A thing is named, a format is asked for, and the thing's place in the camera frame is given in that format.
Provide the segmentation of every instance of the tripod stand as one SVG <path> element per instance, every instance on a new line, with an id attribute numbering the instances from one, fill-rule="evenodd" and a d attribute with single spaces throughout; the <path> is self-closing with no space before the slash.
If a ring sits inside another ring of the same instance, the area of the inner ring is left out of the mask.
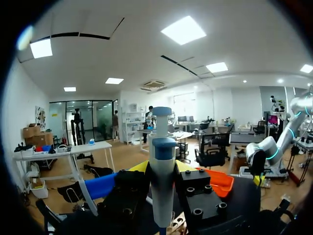
<path id="1" fill-rule="evenodd" d="M 77 145 L 83 145 L 83 144 L 86 144 L 86 139 L 85 139 L 85 130 L 84 130 L 84 120 L 80 118 L 80 115 L 78 113 L 79 109 L 75 109 L 75 111 L 76 113 L 74 115 L 74 120 L 70 121 L 70 125 L 72 129 L 74 145 L 76 146 L 76 140 L 77 140 Z M 81 153 L 77 157 L 78 160 L 85 159 L 85 158 L 89 158 L 91 160 L 91 163 L 94 164 L 92 154 L 90 154 L 89 156 L 85 156 L 83 153 Z"/>

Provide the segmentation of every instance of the man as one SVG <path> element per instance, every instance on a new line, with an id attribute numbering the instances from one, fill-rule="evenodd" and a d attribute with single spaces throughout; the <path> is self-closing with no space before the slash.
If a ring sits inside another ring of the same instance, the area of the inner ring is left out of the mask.
<path id="1" fill-rule="evenodd" d="M 115 114 L 112 117 L 112 126 L 113 126 L 113 139 L 116 139 L 118 137 L 118 116 L 117 113 L 118 111 L 115 110 Z"/>
<path id="2" fill-rule="evenodd" d="M 149 106 L 149 111 L 146 113 L 146 121 L 143 129 L 148 129 L 148 126 L 153 126 L 154 119 L 152 118 L 153 106 Z M 143 143 L 147 143 L 147 134 L 143 134 Z"/>

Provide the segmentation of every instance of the orange tray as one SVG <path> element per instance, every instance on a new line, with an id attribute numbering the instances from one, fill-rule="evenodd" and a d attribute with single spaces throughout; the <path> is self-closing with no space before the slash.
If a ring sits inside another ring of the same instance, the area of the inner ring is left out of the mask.
<path id="1" fill-rule="evenodd" d="M 231 189 L 233 188 L 234 177 L 226 175 L 223 172 L 215 170 L 205 170 L 211 176 L 210 184 L 213 187 L 213 190 L 219 197 L 227 197 Z"/>

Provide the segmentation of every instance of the trash bin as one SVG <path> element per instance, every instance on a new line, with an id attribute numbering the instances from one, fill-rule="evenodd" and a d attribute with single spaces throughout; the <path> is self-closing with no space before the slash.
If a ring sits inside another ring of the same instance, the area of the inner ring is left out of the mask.
<path id="1" fill-rule="evenodd" d="M 33 192 L 33 194 L 38 198 L 38 199 L 44 199 L 49 196 L 48 194 L 48 189 L 45 186 L 45 181 L 43 181 L 44 185 L 41 188 L 33 188 L 32 185 L 30 185 L 30 190 Z"/>

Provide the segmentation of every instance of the square ceiling panel light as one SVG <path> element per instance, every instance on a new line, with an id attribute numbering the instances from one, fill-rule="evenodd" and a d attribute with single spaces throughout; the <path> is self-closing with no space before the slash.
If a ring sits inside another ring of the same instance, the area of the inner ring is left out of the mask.
<path id="1" fill-rule="evenodd" d="M 313 66 L 306 65 L 306 64 L 302 67 L 302 69 L 300 69 L 301 72 L 305 72 L 305 73 L 310 73 L 312 72 L 312 70 L 313 70 Z"/>
<path id="2" fill-rule="evenodd" d="M 206 36 L 205 32 L 190 16 L 186 16 L 179 21 L 176 21 L 163 29 L 161 33 L 165 34 L 179 45 L 184 45 L 188 42 Z"/>
<path id="3" fill-rule="evenodd" d="M 106 84 L 120 84 L 122 81 L 123 81 L 123 78 L 109 77 L 106 81 Z"/>
<path id="4" fill-rule="evenodd" d="M 76 91 L 76 87 L 64 87 L 64 91 L 65 92 L 75 92 Z"/>
<path id="5" fill-rule="evenodd" d="M 210 70 L 211 73 L 222 72 L 222 71 L 228 70 L 228 68 L 224 62 L 216 63 L 216 64 L 212 64 L 212 65 L 207 65 L 206 67 L 208 70 Z"/>
<path id="6" fill-rule="evenodd" d="M 52 55 L 50 39 L 45 39 L 35 43 L 31 43 L 30 48 L 35 59 Z"/>

